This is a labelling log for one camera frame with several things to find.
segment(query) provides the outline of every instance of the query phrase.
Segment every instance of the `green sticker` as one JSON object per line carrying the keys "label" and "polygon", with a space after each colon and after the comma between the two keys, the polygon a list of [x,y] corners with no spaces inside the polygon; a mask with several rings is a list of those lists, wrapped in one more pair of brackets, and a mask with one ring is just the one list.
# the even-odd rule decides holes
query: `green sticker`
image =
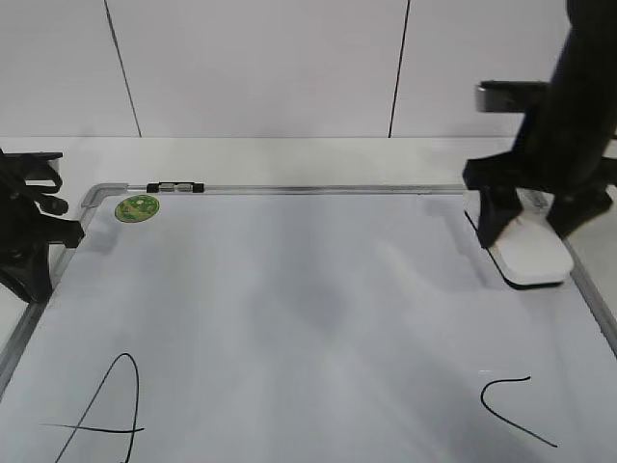
{"label": "green sticker", "polygon": [[127,224],[144,222],[156,214],[159,207],[158,200],[152,196],[131,196],[116,206],[116,218]]}

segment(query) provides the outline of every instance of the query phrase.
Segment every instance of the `white table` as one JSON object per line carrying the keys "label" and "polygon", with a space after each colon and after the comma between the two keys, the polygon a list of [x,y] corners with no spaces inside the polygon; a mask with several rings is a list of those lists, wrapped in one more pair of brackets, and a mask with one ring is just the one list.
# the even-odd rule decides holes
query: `white table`
{"label": "white table", "polygon": [[[101,182],[203,181],[211,185],[461,184],[468,158],[509,149],[507,138],[460,139],[136,139],[0,138],[12,151],[62,151],[61,197],[75,212]],[[617,147],[611,149],[617,155]],[[617,315],[617,212],[571,238]],[[25,304],[0,288],[0,346]]]}

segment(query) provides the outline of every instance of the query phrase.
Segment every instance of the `black marker line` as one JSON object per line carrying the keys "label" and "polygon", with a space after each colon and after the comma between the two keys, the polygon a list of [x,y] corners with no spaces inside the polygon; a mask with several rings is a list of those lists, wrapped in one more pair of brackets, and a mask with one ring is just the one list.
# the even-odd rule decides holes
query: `black marker line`
{"label": "black marker line", "polygon": [[75,437],[75,433],[77,432],[78,429],[81,429],[82,426],[82,422],[84,421],[84,419],[86,419],[86,416],[88,415],[88,412],[90,412],[90,409],[93,407],[94,405],[94,401],[96,400],[96,398],[98,397],[98,394],[100,393],[100,390],[102,389],[103,385],[105,384],[105,381],[107,381],[107,378],[109,377],[109,374],[112,372],[112,369],[114,369],[114,367],[116,366],[116,363],[123,357],[126,357],[128,360],[131,361],[131,364],[133,364],[133,368],[135,369],[135,411],[133,414],[133,426],[131,428],[130,431],[130,441],[128,443],[128,450],[126,451],[126,457],[124,458],[123,463],[129,463],[130,459],[131,459],[131,452],[133,451],[133,444],[135,442],[135,433],[138,432],[137,431],[137,412],[139,409],[139,370],[137,368],[137,362],[135,362],[135,359],[133,358],[133,356],[127,352],[124,352],[122,354],[120,354],[118,357],[116,357],[116,359],[114,359],[114,362],[112,362],[112,365],[109,366],[109,368],[107,368],[107,371],[105,372],[105,375],[103,376],[103,379],[100,381],[100,383],[98,383],[98,386],[96,387],[96,391],[94,392],[93,398],[90,400],[90,403],[88,404],[88,407],[86,407],[86,411],[84,411],[84,413],[82,414],[81,418],[79,419],[79,422],[77,422],[76,426],[68,426],[70,428],[72,428],[72,432],[70,433],[70,436],[68,436],[67,441],[65,442],[65,444],[63,445],[62,449],[60,450],[60,453],[58,454],[58,456],[56,457],[56,459],[54,460],[54,463],[58,463],[60,461],[60,459],[63,457],[63,455],[65,454],[65,452],[67,451],[68,445],[70,444],[70,442],[73,440],[73,437]]}
{"label": "black marker line", "polygon": [[531,437],[535,437],[536,439],[538,439],[541,442],[544,442],[545,444],[547,444],[548,446],[551,446],[555,449],[557,449],[557,444],[554,444],[551,441],[548,441],[547,439],[540,437],[538,434],[536,434],[535,432],[531,432],[529,429],[525,429],[524,427],[516,424],[515,422],[511,422],[510,420],[508,420],[505,417],[502,417],[498,412],[496,412],[495,410],[493,410],[484,400],[484,394],[488,391],[488,389],[493,386],[494,384],[498,384],[498,383],[521,383],[523,381],[529,381],[531,379],[531,376],[526,376],[525,378],[518,378],[518,379],[498,379],[496,381],[491,381],[489,384],[487,384],[483,389],[482,392],[480,393],[480,402],[482,402],[482,405],[484,405],[484,408],[486,408],[489,412],[491,412],[493,415],[495,415],[496,417],[498,417],[500,420],[502,420],[503,422],[507,422],[508,424],[510,424],[513,427],[516,427],[517,429],[519,429],[522,432],[525,432],[527,434],[529,434]]}
{"label": "black marker line", "polygon": [[135,432],[142,432],[144,427],[138,427],[137,429],[108,429],[106,427],[88,427],[88,426],[70,426],[68,424],[51,424],[44,422],[41,426],[50,427],[67,427],[68,429],[77,429],[82,431],[103,432],[105,434],[132,434]]}

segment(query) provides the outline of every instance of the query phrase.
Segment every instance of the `white eraser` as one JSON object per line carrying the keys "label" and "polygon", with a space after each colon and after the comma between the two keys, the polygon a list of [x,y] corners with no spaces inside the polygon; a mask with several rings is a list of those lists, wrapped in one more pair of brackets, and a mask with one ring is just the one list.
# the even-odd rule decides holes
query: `white eraser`
{"label": "white eraser", "polygon": [[[480,194],[468,191],[465,200],[466,213],[477,227]],[[488,251],[503,278],[514,286],[558,285],[574,268],[572,256],[546,218],[528,207],[510,222]]]}

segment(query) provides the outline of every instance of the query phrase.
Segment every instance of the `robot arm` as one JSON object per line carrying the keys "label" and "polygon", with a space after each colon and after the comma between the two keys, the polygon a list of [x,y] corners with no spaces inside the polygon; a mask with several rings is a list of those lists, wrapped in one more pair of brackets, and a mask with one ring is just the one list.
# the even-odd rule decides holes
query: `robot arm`
{"label": "robot arm", "polygon": [[547,221],[560,238],[607,212],[617,160],[604,152],[617,130],[617,1],[569,0],[572,29],[549,84],[484,82],[492,112],[525,112],[512,149],[470,160],[463,172],[479,192],[476,231],[491,248],[523,212],[517,188],[554,195]]}

